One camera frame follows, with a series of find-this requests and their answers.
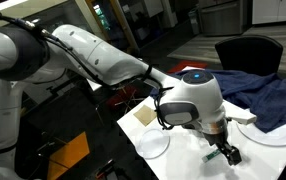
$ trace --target table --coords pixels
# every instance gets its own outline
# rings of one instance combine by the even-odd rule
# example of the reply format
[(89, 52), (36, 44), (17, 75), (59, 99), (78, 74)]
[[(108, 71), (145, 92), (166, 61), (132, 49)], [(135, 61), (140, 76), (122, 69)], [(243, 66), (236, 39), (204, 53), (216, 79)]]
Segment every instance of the table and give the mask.
[[(143, 105), (155, 109), (153, 99), (148, 97), (118, 121), (134, 146), (148, 129), (161, 129), (156, 119), (145, 127), (135, 118), (133, 113)], [(203, 163), (201, 158), (216, 146), (210, 147), (204, 138), (195, 136), (195, 131), (181, 126), (168, 131), (170, 144), (161, 156), (145, 161), (160, 180), (271, 180), (279, 177), (286, 166), (286, 146), (271, 147), (251, 141), (238, 130), (235, 121), (229, 123), (228, 132), (228, 142), (240, 150), (243, 159), (236, 166), (229, 166), (222, 154)]]

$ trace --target blue cloth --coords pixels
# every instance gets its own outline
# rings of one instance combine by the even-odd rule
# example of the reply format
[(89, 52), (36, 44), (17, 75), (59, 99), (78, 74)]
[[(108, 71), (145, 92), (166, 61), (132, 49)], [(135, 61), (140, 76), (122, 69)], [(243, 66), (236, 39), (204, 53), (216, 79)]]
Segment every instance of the blue cloth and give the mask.
[(261, 131), (267, 133), (286, 124), (286, 79), (277, 74), (258, 76), (232, 70), (206, 71), (217, 79), (225, 100), (244, 109), (250, 108), (257, 116), (255, 125)]

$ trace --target chair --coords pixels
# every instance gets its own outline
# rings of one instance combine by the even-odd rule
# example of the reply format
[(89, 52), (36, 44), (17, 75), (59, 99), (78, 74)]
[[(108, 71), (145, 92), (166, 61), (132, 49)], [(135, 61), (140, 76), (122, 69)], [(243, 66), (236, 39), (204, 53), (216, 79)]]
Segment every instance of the chair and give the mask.
[(233, 37), (215, 44), (224, 70), (266, 76), (278, 71), (283, 46), (260, 35)]

